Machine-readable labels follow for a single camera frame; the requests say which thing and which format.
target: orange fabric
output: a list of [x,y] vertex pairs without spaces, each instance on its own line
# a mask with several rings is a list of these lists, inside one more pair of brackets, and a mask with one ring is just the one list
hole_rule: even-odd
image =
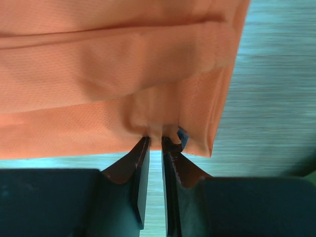
[[249,0],[0,1],[0,158],[211,154]]

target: light gray wooden surface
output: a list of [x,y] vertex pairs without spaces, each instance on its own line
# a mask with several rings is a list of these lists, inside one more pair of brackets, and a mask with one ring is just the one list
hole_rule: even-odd
[[[316,2],[253,0],[212,158],[214,176],[290,175],[316,150]],[[0,167],[103,169],[123,154],[0,161]],[[152,152],[145,230],[165,236],[161,154]]]

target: orange cloth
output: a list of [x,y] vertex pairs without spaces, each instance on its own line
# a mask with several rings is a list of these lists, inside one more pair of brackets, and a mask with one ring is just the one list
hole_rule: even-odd
[[210,156],[249,0],[0,1],[0,158]]

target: folded cloth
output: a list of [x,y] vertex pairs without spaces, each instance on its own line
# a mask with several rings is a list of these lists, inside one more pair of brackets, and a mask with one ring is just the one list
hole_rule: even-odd
[[210,156],[249,0],[2,0],[0,158],[190,136]]

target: orange towel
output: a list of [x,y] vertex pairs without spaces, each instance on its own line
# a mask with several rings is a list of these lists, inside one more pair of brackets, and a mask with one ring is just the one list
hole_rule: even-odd
[[2,0],[0,158],[190,136],[210,156],[249,0]]

